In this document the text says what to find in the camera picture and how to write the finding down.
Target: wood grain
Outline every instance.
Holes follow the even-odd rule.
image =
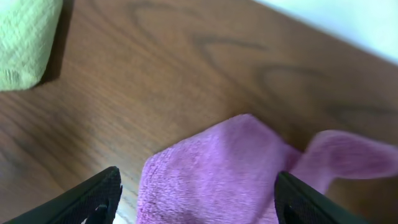
[[[115,223],[134,223],[145,160],[240,113],[301,150],[325,129],[398,144],[397,74],[252,1],[66,0],[56,79],[0,94],[0,222],[118,166]],[[329,196],[397,223],[396,180],[340,180]]]

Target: black object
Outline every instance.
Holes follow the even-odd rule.
[[[279,224],[366,224],[288,172],[275,182]]]
[[[57,198],[5,224],[111,224],[122,193],[120,172],[109,167]]]

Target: microfiber cloth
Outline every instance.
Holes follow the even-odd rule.
[[[50,57],[62,0],[0,0],[0,91],[36,85]]]
[[[337,177],[397,175],[398,149],[324,131],[302,154],[253,116],[239,115],[147,160],[137,223],[278,223],[274,182],[282,170],[324,194]]]

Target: purple fabric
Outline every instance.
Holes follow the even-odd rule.
[[[273,188],[287,170],[325,193],[337,177],[398,174],[398,149],[342,131],[317,134],[304,154],[244,114],[149,158],[137,223],[277,223]]]

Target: towel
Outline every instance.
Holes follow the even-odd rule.
[[[320,193],[337,177],[398,174],[398,150],[342,131],[317,134],[305,153],[244,114],[149,158],[137,223],[278,223],[274,182],[287,170]]]
[[[0,91],[36,85],[47,66],[62,0],[0,0]]]

